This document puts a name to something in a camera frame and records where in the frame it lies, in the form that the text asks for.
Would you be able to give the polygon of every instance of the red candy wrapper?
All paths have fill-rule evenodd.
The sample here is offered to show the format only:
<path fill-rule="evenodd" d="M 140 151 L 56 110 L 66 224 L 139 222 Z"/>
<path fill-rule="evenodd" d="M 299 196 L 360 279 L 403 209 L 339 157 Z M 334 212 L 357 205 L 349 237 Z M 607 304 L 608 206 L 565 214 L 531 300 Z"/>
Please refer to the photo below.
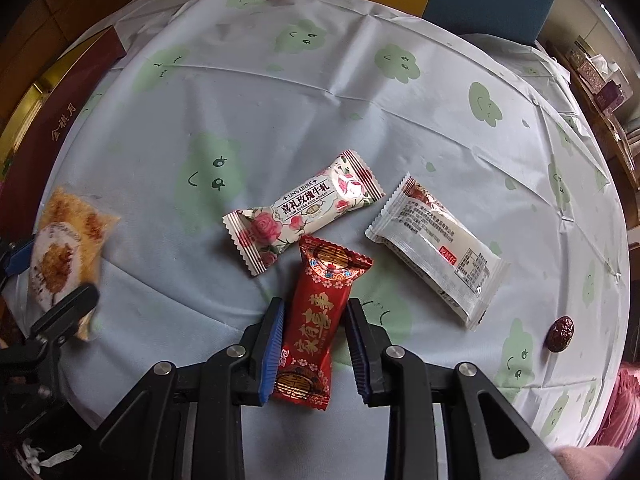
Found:
<path fill-rule="evenodd" d="M 300 238 L 304 270 L 287 311 L 273 395 L 325 410 L 331 392 L 331 341 L 353 280 L 373 260 L 339 245 Z"/>

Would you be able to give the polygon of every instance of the white candy wrapper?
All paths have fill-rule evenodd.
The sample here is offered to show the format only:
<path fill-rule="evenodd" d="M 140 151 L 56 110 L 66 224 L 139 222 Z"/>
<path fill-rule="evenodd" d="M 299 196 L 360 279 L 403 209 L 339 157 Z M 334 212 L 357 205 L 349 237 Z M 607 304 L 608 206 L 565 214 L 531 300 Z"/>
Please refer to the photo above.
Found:
<path fill-rule="evenodd" d="M 470 330 L 509 267 L 408 173 L 366 235 L 397 254 Z"/>

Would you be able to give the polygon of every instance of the table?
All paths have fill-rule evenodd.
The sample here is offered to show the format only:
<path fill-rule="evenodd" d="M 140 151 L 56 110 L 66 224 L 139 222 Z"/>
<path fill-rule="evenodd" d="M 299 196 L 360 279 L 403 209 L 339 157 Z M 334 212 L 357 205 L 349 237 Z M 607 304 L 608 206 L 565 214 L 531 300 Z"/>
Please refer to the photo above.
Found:
<path fill-rule="evenodd" d="M 549 54 L 571 73 L 571 90 L 580 104 L 613 176 L 625 214 L 626 228 L 632 229 L 640 224 L 640 211 L 636 202 L 636 192 L 640 190 L 640 185 L 636 177 L 635 164 L 626 143 L 625 131 L 615 115 L 605 116 L 602 113 L 594 95 L 558 48 L 550 41 L 546 46 Z"/>
<path fill-rule="evenodd" d="M 109 23 L 127 55 L 74 123 L 45 192 L 71 184 L 122 217 L 103 252 L 93 340 L 63 348 L 86 420 L 96 425 L 153 363 L 203 361 L 270 297 L 290 298 L 296 247 L 251 278 L 221 216 L 268 205 L 351 148 L 387 193 L 410 171 L 511 263 L 468 332 L 365 238 L 381 200 L 317 232 L 375 259 L 352 290 L 368 319 L 427 362 L 475 362 L 549 447 L 590 441 L 624 343 L 626 229 L 609 170 L 529 84 L 466 41 L 363 0 L 136 0 L 88 34 Z M 304 35 L 310 43 L 289 39 Z M 397 51 L 389 45 L 407 59 L 383 69 L 376 54 Z M 188 182 L 196 171 L 201 187 Z M 225 186 L 212 189 L 218 178 Z M 6 290 L 23 328 L 40 315 L 26 282 Z M 575 336 L 550 354 L 546 331 L 562 315 Z M 326 412 L 277 401 L 243 411 L 247 478 L 382 473 L 388 411 L 363 406 L 343 335 L 333 357 Z"/>

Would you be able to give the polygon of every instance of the pink cloth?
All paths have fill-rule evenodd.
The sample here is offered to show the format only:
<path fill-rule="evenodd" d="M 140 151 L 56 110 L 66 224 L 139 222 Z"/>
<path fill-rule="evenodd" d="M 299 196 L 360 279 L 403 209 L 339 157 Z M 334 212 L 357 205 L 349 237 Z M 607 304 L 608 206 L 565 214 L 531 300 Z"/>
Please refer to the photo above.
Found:
<path fill-rule="evenodd" d="M 569 480 L 605 480 L 622 456 L 609 446 L 565 447 L 554 452 Z"/>
<path fill-rule="evenodd" d="M 640 422 L 640 383 L 637 367 L 622 363 L 604 418 L 591 444 L 625 449 Z"/>

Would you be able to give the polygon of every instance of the red label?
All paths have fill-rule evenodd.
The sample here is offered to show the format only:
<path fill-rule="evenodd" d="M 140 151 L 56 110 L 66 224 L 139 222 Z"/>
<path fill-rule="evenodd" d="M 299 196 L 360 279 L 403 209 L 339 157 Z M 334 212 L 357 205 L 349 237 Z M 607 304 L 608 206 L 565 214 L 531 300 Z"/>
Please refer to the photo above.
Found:
<path fill-rule="evenodd" d="M 454 254 L 449 251 L 445 246 L 442 246 L 440 248 L 440 250 L 438 251 L 440 254 L 442 254 L 442 257 L 447 260 L 451 265 L 455 265 L 456 261 L 458 260 Z"/>

